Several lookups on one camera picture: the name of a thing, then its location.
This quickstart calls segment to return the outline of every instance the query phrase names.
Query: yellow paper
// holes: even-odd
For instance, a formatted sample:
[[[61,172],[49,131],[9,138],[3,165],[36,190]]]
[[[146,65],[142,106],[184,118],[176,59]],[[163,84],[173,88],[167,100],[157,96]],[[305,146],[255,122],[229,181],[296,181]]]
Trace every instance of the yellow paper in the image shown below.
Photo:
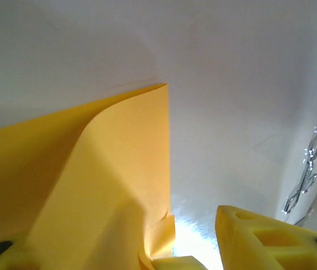
[[[0,240],[28,231],[42,269],[152,268],[169,205],[166,85],[0,129]]]

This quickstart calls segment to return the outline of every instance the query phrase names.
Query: yellow foam block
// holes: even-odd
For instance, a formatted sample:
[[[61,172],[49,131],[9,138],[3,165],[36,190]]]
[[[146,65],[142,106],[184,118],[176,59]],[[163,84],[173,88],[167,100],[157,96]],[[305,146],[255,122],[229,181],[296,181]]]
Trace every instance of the yellow foam block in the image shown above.
[[[220,206],[216,235],[225,270],[317,269],[317,232]]]
[[[0,241],[28,232],[40,269],[153,269],[174,238],[168,119],[156,85],[0,129]]]
[[[158,259],[152,264],[155,270],[206,270],[206,267],[192,256]]]

